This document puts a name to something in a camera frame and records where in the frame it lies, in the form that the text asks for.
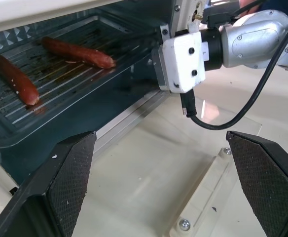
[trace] robotic arm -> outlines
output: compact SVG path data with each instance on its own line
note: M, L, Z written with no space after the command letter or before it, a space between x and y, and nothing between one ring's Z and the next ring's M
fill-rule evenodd
M242 17L233 26L199 31L195 24L184 35L166 39L153 50L153 61L162 90L180 93L185 115L210 130L237 123L254 104L273 68L288 70L288 16L266 10ZM215 126L196 117L193 88L205 80L205 71L245 65L267 68L248 103L231 121Z

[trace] grilled sausage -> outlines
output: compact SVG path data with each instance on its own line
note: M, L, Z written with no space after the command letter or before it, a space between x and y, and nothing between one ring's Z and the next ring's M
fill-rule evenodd
M72 61L84 62L103 69L115 67L115 61L110 56L94 49L83 48L50 37L43 37L41 43L51 53Z
M1 55L0 74L25 104L35 105L39 101L39 93L35 85L22 71Z

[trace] drip tray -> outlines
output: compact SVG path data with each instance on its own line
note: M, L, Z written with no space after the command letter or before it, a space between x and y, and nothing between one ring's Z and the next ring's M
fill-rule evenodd
M17 144L68 107L84 98L150 53L144 45L130 45L122 51L108 48L120 36L149 29L109 14L92 15L59 29L50 37L97 49L111 55L117 67L110 70L82 63L68 63L47 52L34 40L3 53L38 88L40 102L32 107L23 104L0 77L0 148Z

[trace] metal bolt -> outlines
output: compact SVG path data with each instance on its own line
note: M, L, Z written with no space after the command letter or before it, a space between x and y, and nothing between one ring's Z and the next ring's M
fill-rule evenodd
M229 147L224 148L223 152L229 156L232 154L232 150Z
M180 229L183 231L190 230L190 222L186 219L183 219L179 222Z
M176 12L180 11L180 8L181 8L181 7L180 7L179 5L176 5L176 6L175 6L175 11L176 11Z
M164 29L162 33L163 33L163 35L166 35L166 34L168 34L168 30Z
M193 77L195 77L196 75L198 75L198 71L197 70L193 70L191 74L192 74Z
M194 48L189 49L189 54L194 54L194 52L195 52Z

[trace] sausage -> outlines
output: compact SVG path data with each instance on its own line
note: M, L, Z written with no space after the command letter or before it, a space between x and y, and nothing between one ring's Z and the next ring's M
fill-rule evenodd
M50 37L43 37L41 43L46 50L71 61L79 61L103 69L115 67L115 61L110 56L94 49L83 48Z
M35 105L39 101L39 93L35 85L22 71L1 55L0 74L25 104Z

